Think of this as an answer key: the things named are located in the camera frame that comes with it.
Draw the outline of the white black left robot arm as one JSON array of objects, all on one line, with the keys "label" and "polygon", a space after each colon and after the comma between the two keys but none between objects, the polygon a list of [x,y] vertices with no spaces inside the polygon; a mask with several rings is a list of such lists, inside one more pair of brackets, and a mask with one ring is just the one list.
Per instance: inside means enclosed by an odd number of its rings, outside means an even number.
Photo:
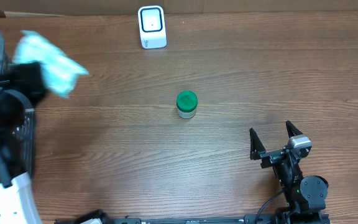
[{"label": "white black left robot arm", "polygon": [[0,74],[0,223],[40,223],[32,192],[35,107],[46,95],[38,62]]}]

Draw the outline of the teal snack packet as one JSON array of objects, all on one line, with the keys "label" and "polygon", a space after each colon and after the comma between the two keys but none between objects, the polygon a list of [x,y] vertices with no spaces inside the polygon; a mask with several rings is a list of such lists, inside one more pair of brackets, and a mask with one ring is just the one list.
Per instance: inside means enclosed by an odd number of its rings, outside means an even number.
[{"label": "teal snack packet", "polygon": [[87,69],[38,32],[32,30],[21,32],[23,37],[15,49],[13,63],[38,62],[46,88],[63,98],[68,98],[70,92],[75,89],[77,79],[89,74]]}]

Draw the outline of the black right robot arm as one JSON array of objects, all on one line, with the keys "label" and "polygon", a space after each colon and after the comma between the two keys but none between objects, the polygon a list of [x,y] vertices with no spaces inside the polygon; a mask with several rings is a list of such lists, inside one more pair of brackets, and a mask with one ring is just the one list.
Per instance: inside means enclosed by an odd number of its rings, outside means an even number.
[{"label": "black right robot arm", "polygon": [[250,133],[250,159],[260,160],[261,168],[271,167],[278,179],[290,210],[312,214],[326,208],[328,182],[317,175],[304,177],[299,163],[311,151],[311,139],[286,122],[288,143],[281,149],[267,152],[254,129]]}]

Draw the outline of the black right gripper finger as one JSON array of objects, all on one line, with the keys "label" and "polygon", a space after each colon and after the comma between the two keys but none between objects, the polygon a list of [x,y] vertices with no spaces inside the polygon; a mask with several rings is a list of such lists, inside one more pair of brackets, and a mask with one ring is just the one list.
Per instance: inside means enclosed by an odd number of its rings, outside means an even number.
[{"label": "black right gripper finger", "polygon": [[250,133],[250,159],[259,160],[261,159],[261,155],[266,153],[265,147],[253,128],[249,129],[249,133]]},{"label": "black right gripper finger", "polygon": [[295,127],[295,125],[291,121],[287,120],[285,124],[289,138],[303,134],[299,129]]}]

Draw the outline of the green lid jar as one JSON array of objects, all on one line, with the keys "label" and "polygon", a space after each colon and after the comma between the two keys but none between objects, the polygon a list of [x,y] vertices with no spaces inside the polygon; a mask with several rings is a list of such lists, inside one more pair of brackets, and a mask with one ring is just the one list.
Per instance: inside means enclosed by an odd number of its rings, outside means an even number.
[{"label": "green lid jar", "polygon": [[196,114],[197,95],[190,90],[182,91],[177,96],[176,105],[178,115],[183,119],[190,119]]}]

